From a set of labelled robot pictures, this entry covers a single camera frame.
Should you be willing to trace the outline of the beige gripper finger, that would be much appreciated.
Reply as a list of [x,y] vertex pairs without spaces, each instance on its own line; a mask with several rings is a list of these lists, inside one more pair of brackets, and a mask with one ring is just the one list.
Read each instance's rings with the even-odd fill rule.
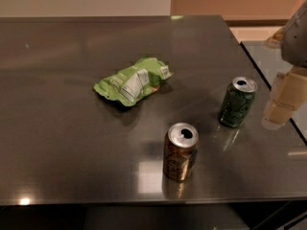
[[285,126],[295,112],[287,107],[268,101],[263,112],[262,126],[268,130],[277,130]]
[[271,98],[277,106],[298,110],[307,101],[307,68],[293,66],[286,74],[278,72]]

